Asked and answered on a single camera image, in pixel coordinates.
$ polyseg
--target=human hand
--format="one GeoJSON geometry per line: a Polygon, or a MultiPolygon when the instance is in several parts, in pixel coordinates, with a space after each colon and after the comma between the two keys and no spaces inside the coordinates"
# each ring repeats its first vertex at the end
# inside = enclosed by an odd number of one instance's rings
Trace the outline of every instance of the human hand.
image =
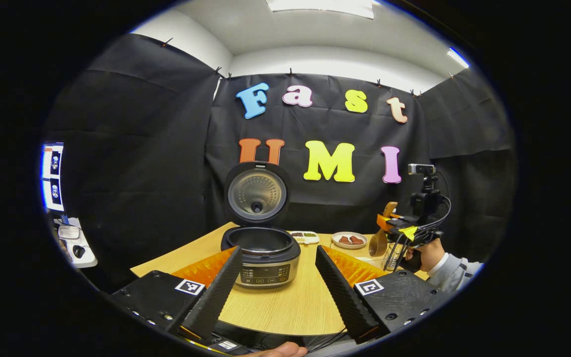
{"type": "MultiPolygon", "coordinates": [[[[421,253],[422,265],[420,266],[420,270],[422,271],[430,271],[433,267],[437,266],[440,260],[442,260],[442,257],[444,257],[444,248],[442,248],[440,238],[434,239],[429,244],[419,246],[416,249],[421,253]]],[[[413,248],[408,247],[408,249],[406,249],[405,257],[407,260],[413,258],[413,248]]]]}
{"type": "Polygon", "coordinates": [[[283,345],[273,348],[272,350],[265,350],[255,353],[242,355],[242,357],[303,357],[308,353],[305,347],[299,347],[295,343],[284,343],[283,345]]]}

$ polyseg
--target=white marker sticker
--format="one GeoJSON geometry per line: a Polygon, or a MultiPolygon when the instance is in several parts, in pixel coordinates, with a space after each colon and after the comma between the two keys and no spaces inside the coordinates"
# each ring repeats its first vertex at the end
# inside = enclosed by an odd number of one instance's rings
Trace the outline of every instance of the white marker sticker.
{"type": "Polygon", "coordinates": [[[204,289],[205,286],[206,285],[204,284],[191,282],[190,280],[184,279],[181,283],[179,283],[177,287],[175,287],[175,290],[179,290],[191,295],[197,295],[202,291],[202,289],[204,289]]]}
{"type": "Polygon", "coordinates": [[[368,294],[373,294],[375,292],[379,292],[380,290],[384,289],[382,285],[376,279],[368,280],[366,282],[357,283],[356,289],[360,292],[361,295],[365,296],[368,294]]]}

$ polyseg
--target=desk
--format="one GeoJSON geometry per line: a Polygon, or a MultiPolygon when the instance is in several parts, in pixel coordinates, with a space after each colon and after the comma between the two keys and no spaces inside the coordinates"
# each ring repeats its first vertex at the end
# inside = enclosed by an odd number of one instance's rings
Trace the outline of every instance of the desk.
{"type": "MultiPolygon", "coordinates": [[[[185,246],[133,267],[131,271],[137,276],[143,276],[152,270],[174,273],[218,253],[224,232],[233,227],[236,227],[236,224],[225,224],[185,246]]],[[[319,238],[319,244],[325,246],[329,246],[332,241],[332,235],[319,233],[319,238]]],[[[220,314],[220,320],[270,334],[306,336],[340,332],[345,325],[314,265],[317,245],[299,245],[301,256],[296,278],[284,287],[254,290],[235,285],[220,314]]],[[[352,257],[369,257],[368,244],[359,249],[345,249],[332,244],[332,249],[338,249],[352,257]]],[[[424,280],[428,277],[423,271],[419,271],[417,276],[424,280]]]]}

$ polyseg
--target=rice cooker control panel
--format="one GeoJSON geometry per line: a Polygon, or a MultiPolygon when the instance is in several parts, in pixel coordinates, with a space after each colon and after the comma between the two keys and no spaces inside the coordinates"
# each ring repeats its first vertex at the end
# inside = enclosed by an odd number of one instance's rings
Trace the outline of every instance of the rice cooker control panel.
{"type": "Polygon", "coordinates": [[[280,266],[244,266],[240,280],[244,284],[276,284],[287,282],[290,277],[290,264],[280,266]]]}

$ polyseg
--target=monitor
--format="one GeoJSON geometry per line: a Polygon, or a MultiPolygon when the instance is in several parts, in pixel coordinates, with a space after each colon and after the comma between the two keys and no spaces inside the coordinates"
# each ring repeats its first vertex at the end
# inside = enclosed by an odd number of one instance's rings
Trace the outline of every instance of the monitor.
{"type": "Polygon", "coordinates": [[[43,144],[43,158],[41,160],[43,204],[50,210],[65,213],[61,198],[62,162],[62,142],[46,142],[43,144]]]}

